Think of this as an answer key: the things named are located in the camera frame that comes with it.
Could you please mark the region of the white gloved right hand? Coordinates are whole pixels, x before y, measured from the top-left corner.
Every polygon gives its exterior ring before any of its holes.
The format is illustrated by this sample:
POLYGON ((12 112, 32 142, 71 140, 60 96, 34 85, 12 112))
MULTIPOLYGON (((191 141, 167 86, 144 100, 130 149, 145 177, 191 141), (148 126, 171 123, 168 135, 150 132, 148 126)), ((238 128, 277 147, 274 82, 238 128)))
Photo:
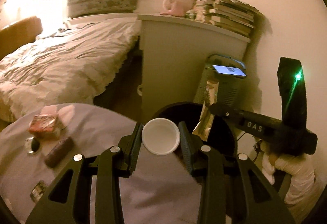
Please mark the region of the white gloved right hand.
POLYGON ((262 173, 270 184, 275 183, 274 173, 276 170, 291 176, 290 187, 284 198, 287 205, 296 205, 306 194, 311 192, 315 183, 315 175, 309 155, 277 154, 265 141, 261 142, 261 150, 263 151, 262 173))

